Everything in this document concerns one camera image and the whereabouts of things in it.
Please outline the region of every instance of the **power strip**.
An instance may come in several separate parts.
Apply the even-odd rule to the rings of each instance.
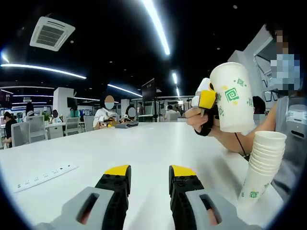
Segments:
[[[36,185],[39,185],[43,182],[49,181],[53,178],[56,178],[58,176],[61,176],[71,170],[74,170],[78,168],[78,166],[74,165],[74,164],[63,164],[60,167],[51,170],[49,172],[40,174],[38,176],[35,176],[29,180],[25,180],[22,183],[17,184],[16,186],[14,186],[13,190],[14,193],[18,193],[20,191],[26,190],[28,188],[34,187]]]

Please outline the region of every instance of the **white chair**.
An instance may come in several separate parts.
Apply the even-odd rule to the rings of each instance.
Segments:
[[[95,116],[84,116],[84,124],[85,124],[85,131],[89,132],[89,131],[93,131],[93,122],[94,122],[94,118]]]
[[[79,118],[78,117],[67,117],[65,125],[65,135],[73,135],[79,133]]]
[[[21,146],[30,143],[30,122],[13,124],[12,129],[12,146]]]
[[[177,119],[178,119],[178,114],[175,113],[175,114],[170,114],[169,116],[169,122],[177,122]]]
[[[45,129],[44,118],[45,118],[44,115],[27,117],[27,122],[30,123],[30,132],[29,132],[30,143],[42,140],[48,140]]]

